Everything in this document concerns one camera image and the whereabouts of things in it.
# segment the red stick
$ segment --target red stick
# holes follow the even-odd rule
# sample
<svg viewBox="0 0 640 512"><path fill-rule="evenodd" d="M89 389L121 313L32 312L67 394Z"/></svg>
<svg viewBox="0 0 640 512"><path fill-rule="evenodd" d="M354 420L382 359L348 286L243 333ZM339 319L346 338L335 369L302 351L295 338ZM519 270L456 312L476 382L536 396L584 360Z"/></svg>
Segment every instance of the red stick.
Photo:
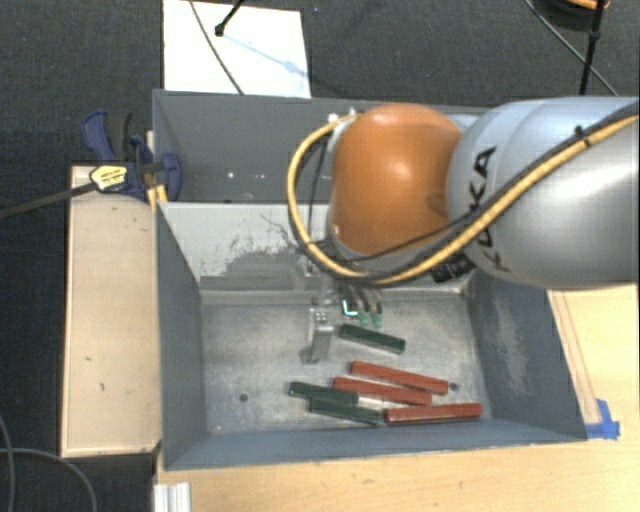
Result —
<svg viewBox="0 0 640 512"><path fill-rule="evenodd" d="M377 382L367 382L360 379L336 377L333 379L333 387L343 391L352 391L369 398L377 398L379 400L387 400L400 404L429 405L431 403L431 393L378 384Z"/></svg>
<svg viewBox="0 0 640 512"><path fill-rule="evenodd" d="M369 377L400 384L401 386L422 389L435 395L446 395L449 391L449 382L446 380L395 370L393 368L387 368L386 366L378 366L363 361L354 361L351 363L350 373L351 375Z"/></svg>
<svg viewBox="0 0 640 512"><path fill-rule="evenodd" d="M415 423L434 423L478 418L482 414L482 405L475 402L466 404L428 405L403 407L384 411L387 425L407 425Z"/></svg>

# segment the wooden board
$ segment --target wooden board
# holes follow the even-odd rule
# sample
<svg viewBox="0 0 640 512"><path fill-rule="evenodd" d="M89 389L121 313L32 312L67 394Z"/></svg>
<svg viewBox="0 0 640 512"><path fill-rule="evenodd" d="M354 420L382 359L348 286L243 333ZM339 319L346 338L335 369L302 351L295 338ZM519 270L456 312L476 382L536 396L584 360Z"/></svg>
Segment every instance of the wooden board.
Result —
<svg viewBox="0 0 640 512"><path fill-rule="evenodd" d="M91 168L73 169L73 186ZM151 451L160 439L153 217L92 192L71 201L63 457Z"/></svg>

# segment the wooden block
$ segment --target wooden block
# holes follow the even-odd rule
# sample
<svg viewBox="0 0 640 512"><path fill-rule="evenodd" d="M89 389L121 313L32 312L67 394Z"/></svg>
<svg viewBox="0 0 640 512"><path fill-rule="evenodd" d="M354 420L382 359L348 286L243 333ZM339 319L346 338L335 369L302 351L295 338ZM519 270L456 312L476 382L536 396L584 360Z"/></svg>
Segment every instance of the wooden block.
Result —
<svg viewBox="0 0 640 512"><path fill-rule="evenodd" d="M377 382L367 382L360 379L349 379L346 377L336 377L333 380L333 387L342 391L351 391L364 395L368 398L387 400L409 405L429 405L431 404L431 393L417 391L414 389L401 388L398 386L388 386Z"/></svg>
<svg viewBox="0 0 640 512"><path fill-rule="evenodd" d="M378 331L363 329L356 325L343 324L338 331L338 337L344 340L360 343L368 347L386 350L394 354L402 354L407 344L402 338L389 336Z"/></svg>
<svg viewBox="0 0 640 512"><path fill-rule="evenodd" d="M366 409L365 407L354 407L341 402L334 402L333 400L323 400L322 398L311 399L309 412L342 420L368 423L369 425L382 424L380 411Z"/></svg>
<svg viewBox="0 0 640 512"><path fill-rule="evenodd" d="M435 395L446 395L449 391L449 382L446 380L395 370L393 368L387 368L386 366L378 366L363 361L354 361L351 363L350 373L351 375L384 380L401 386L422 389Z"/></svg>
<svg viewBox="0 0 640 512"><path fill-rule="evenodd" d="M322 400L331 400L333 402L342 402L347 405L358 405L358 395L339 389L325 388L305 382L292 382L289 384L289 395L301 398L320 398Z"/></svg>
<svg viewBox="0 0 640 512"><path fill-rule="evenodd" d="M470 402L387 409L384 412L384 421L387 425L407 425L479 418L481 414L482 405Z"/></svg>

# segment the cable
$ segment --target cable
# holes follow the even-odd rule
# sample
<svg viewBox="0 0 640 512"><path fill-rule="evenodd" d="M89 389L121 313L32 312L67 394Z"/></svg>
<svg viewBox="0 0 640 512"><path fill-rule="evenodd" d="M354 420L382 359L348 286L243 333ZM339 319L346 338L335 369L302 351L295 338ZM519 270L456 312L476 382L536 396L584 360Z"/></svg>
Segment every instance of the cable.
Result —
<svg viewBox="0 0 640 512"><path fill-rule="evenodd" d="M360 286L351 286L350 288L355 291L358 297L360 297L364 312L369 313L371 311L371 301L367 297L365 291Z"/></svg>
<svg viewBox="0 0 640 512"><path fill-rule="evenodd" d="M302 141L294 153L287 174L287 205L291 227L299 244L303 246L307 253L307 256L321 268L326 269L325 271L330 274L341 279L346 278L359 283L364 282L370 286L390 286L419 277L471 243L529 188L533 187L570 159L585 151L589 146L606 139L635 121L638 118L638 103L636 102L631 106L620 109L587 129L577 131L573 137L570 137L538 158L530 166L509 180L489 201L475 209L469 217L471 222L464 226L460 232L454 232L449 236L443 237L443 239L431 249L429 254L420 255L420 258L424 261L415 263L407 269L396 269L392 272L378 273L345 267L324 253L305 231L295 195L295 183L298 177L299 164L306 151L308 151L319 138L330 133L340 123L351 120L354 116L356 116L356 114L344 116L314 131Z"/></svg>
<svg viewBox="0 0 640 512"><path fill-rule="evenodd" d="M0 430L2 430L2 438L4 439L4 444L7 447L6 449L0 449L0 453L6 453L7 459L9 461L9 505L7 507L8 512L13 512L16 501L16 462L13 458L15 450L13 446L11 446L11 438L9 437L9 431L7 430L7 425L2 419L2 415L0 414Z"/></svg>
<svg viewBox="0 0 640 512"><path fill-rule="evenodd" d="M216 25L216 28L215 28L216 36L222 37L224 35L224 29L227 27L227 23L231 21L231 18L235 16L236 12L238 11L238 9L240 9L240 6L243 3L244 3L244 0L237 0L237 2L231 8L231 11L229 11L229 14L227 14L225 18Z"/></svg>
<svg viewBox="0 0 640 512"><path fill-rule="evenodd" d="M529 9L531 10L531 12L533 12L533 14L536 15L536 17L542 22L542 24L556 37L556 39L558 39L558 41L560 41L566 48L567 50L569 50L573 56L578 59L580 62L582 62L583 65L586 65L586 61L585 58L580 55L580 53L578 53L578 51L571 46L571 43L569 43L569 41L567 41L564 37L562 37L562 34L560 34L560 32L558 32L553 25L551 25L551 23L549 23L544 16L542 16L542 14L540 14L536 8L533 6L533 4L531 3L531 0L522 0L525 4L527 4L527 7L529 7ZM596 70L596 68L591 67L590 69L591 73L593 73L593 75L600 81L600 83L602 85L604 85L607 90L613 94L614 96L619 96L619 94L616 92L616 90L609 84L609 82L607 82L604 77Z"/></svg>
<svg viewBox="0 0 640 512"><path fill-rule="evenodd" d="M371 288L371 293L376 301L376 313L382 314L382 293L377 288Z"/></svg>
<svg viewBox="0 0 640 512"><path fill-rule="evenodd" d="M222 68L222 71L224 71L225 75L227 75L227 78L229 79L229 81L231 82L231 84L233 85L235 90L238 92L238 94L240 96L244 96L244 91L240 88L240 86L238 85L238 82L236 82L235 78L233 78L233 75L227 69L227 66L225 66L225 64L224 64L224 62L222 60L222 57L220 57L220 54L218 54L218 51L216 50L216 47L213 46L213 43L211 42L211 38L209 38L209 34L207 34L207 30L204 28L204 24L202 23L202 20L200 19L200 15L198 14L198 11L196 10L196 6L193 3L193 0L189 0L189 5L191 6L191 10L193 11L193 15L196 17L198 25L200 26L200 31L202 32L202 34L204 35L205 39L207 40L207 43L209 43L209 48L211 48L211 51L213 52L214 57L216 58L216 60L218 61L218 64L220 64L220 67Z"/></svg>
<svg viewBox="0 0 640 512"><path fill-rule="evenodd" d="M9 206L15 206L18 203L12 201L11 199L5 199L4 197L0 197L0 207L8 208Z"/></svg>
<svg viewBox="0 0 640 512"><path fill-rule="evenodd" d="M74 475L78 477L78 479L82 482L85 489L89 493L89 497L91 498L91 510L93 512L98 512L98 499L96 497L96 492L91 485L91 482L87 478L87 476L82 472L82 470L72 464L68 460L63 459L62 457L58 457L53 453L44 452L42 450L34 450L32 448L14 448L11 445L11 438L9 437L9 431L7 430L7 425L2 419L2 415L0 414L0 430L2 431L2 437L4 439L4 443L6 448L0 448L0 454L5 453L9 460L9 506L7 508L8 512L13 512L15 508L15 500L16 500L16 466L14 455L28 455L32 457L40 457L41 459L47 459L58 464L62 464L69 471L71 471Z"/></svg>
<svg viewBox="0 0 640 512"><path fill-rule="evenodd" d="M351 301L356 305L356 315L350 316L357 316L362 313L364 311L364 303L362 302L360 295L356 293L354 287L345 283L343 289L349 294Z"/></svg>
<svg viewBox="0 0 640 512"><path fill-rule="evenodd" d="M325 156L327 155L327 146L329 140L326 139L322 144L322 150L318 157L318 163L316 164L315 173L313 175L313 183L311 184L311 197L309 197L309 214L307 215L307 231L311 235L311 219L313 217L313 202L316 198L316 189L318 188L318 181L320 180L320 174L322 173L322 165L324 164Z"/></svg>
<svg viewBox="0 0 640 512"><path fill-rule="evenodd" d="M8 217L13 217L14 215L18 215L20 213L26 213L31 210L36 210L38 208L42 208L43 206L48 206L50 204L57 203L58 201L65 201L73 197L78 197L84 194L88 194L89 192L93 192L95 189L96 189L96 186L92 182L92 183L87 183L85 185L81 185L79 187L72 188L70 190L63 190L62 192L56 192L55 194L51 194L50 196L36 199L34 201L29 201L27 203L20 203L15 206L10 206L9 208L0 210L0 220L6 219Z"/></svg>
<svg viewBox="0 0 640 512"><path fill-rule="evenodd" d="M411 238L409 240L407 240L406 242L402 242L399 243L397 245L393 245L391 247L388 247L387 249L384 249L382 251L379 252L375 252L373 254L368 254L367 256L356 256L353 258L346 258L344 261L346 263L358 263L360 261L368 261L368 260L372 260L375 258L379 258L381 256L386 256L387 254L391 254L392 252L396 252L396 251L400 251L402 249L405 249L407 247L409 247L410 245L413 245L417 242L422 242L423 240L426 240L427 238L431 238L435 235L439 235L440 233L444 233L445 231L448 231L456 226L458 226L459 224L461 224L462 222L464 222L465 220L468 220L471 217L471 213L472 212L467 212L463 215L461 215L460 217L458 217L457 219L449 222L448 224L445 224L442 227L439 227L438 229L434 229L433 231L429 231L428 233L425 233L423 235L419 235L416 236L415 238Z"/></svg>

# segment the white paper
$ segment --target white paper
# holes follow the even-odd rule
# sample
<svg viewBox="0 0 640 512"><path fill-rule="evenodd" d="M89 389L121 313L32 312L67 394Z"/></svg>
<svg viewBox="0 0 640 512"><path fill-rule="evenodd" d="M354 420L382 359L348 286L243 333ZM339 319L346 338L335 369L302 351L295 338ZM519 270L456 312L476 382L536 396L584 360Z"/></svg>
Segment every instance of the white paper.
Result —
<svg viewBox="0 0 640 512"><path fill-rule="evenodd" d="M246 94L309 98L302 22L296 11L241 7L216 37L229 4L194 2L211 42ZM164 87L234 93L186 0L164 0Z"/></svg>

